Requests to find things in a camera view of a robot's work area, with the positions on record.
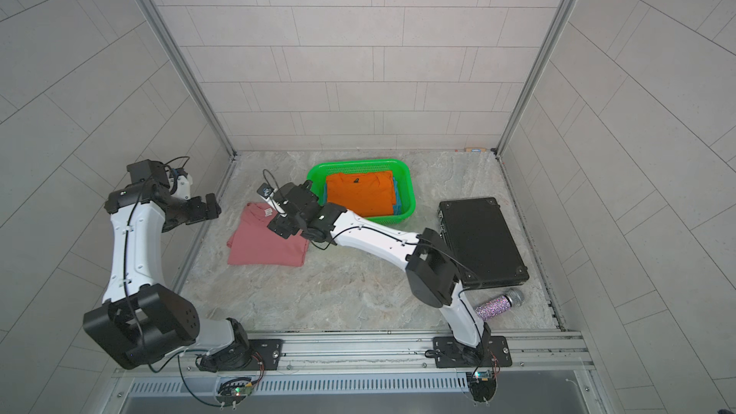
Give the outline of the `green plastic basket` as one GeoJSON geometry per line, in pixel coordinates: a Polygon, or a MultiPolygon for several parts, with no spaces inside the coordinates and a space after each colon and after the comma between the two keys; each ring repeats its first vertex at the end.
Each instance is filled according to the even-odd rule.
{"type": "Polygon", "coordinates": [[[365,218],[371,222],[384,225],[393,225],[403,222],[414,213],[416,199],[410,170],[406,163],[398,159],[362,159],[352,161],[326,162],[312,167],[307,175],[307,180],[312,182],[312,192],[317,195],[320,203],[326,201],[326,178],[331,174],[362,174],[369,172],[393,172],[398,183],[402,200],[402,214],[395,216],[365,218]]]}

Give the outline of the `pink t-shirt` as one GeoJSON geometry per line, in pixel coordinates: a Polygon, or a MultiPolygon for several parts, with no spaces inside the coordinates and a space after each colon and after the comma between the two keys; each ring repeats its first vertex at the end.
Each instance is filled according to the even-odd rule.
{"type": "Polygon", "coordinates": [[[308,241],[293,236],[283,239],[268,225],[277,216],[267,203],[247,203],[238,228],[227,242],[230,266],[289,266],[301,268],[305,262],[308,241]]]}

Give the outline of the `orange t-shirt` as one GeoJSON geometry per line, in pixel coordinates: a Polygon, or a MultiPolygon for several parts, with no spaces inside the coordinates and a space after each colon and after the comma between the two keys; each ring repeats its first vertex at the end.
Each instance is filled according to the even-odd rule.
{"type": "Polygon", "coordinates": [[[331,174],[326,178],[326,201],[364,218],[393,214],[393,172],[331,174]]]}

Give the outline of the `blue t-shirt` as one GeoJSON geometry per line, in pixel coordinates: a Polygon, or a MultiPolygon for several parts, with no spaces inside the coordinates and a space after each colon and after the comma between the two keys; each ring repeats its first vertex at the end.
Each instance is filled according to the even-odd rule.
{"type": "Polygon", "coordinates": [[[398,188],[398,183],[395,178],[392,179],[393,183],[393,192],[394,192],[394,203],[393,203],[393,214],[395,216],[398,216],[402,214],[402,200],[401,195],[398,188]]]}

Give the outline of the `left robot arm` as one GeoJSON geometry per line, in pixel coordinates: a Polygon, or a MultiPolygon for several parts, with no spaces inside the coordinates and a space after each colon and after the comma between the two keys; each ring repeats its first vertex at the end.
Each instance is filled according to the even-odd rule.
{"type": "Polygon", "coordinates": [[[163,275],[162,235],[216,220],[222,209],[215,195],[192,195],[191,174],[172,163],[146,159],[126,169],[130,184],[105,202],[113,229],[107,290],[101,306],[84,315],[82,329],[126,370],[189,349],[201,352],[195,363],[200,371],[247,368],[254,352],[243,326],[233,318],[201,317],[163,275]]]}

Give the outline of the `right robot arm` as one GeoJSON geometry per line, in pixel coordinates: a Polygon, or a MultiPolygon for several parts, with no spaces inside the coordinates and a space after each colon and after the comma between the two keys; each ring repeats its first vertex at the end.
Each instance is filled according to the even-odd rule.
{"type": "Polygon", "coordinates": [[[311,243],[350,247],[383,259],[405,274],[412,294],[439,310],[462,352],[485,350],[484,322],[465,295],[461,271],[442,237],[432,229],[402,232],[370,222],[335,203],[320,204],[312,182],[274,188],[263,183],[257,194],[275,211],[268,229],[283,239],[299,235],[311,243]]]}

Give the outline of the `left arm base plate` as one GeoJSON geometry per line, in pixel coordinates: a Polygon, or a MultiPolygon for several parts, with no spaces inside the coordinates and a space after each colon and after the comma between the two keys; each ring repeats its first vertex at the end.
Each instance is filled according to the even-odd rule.
{"type": "Polygon", "coordinates": [[[210,373],[272,371],[278,368],[283,345],[283,339],[255,339],[248,345],[233,342],[214,354],[198,356],[195,365],[210,373]]]}

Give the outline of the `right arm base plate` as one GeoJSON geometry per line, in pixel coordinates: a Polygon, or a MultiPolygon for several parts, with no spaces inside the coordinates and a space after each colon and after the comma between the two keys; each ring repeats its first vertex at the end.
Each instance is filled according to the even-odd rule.
{"type": "Polygon", "coordinates": [[[459,344],[453,337],[435,337],[425,356],[434,361],[437,368],[510,367],[513,362],[505,337],[485,335],[479,346],[483,356],[475,348],[459,344]]]}

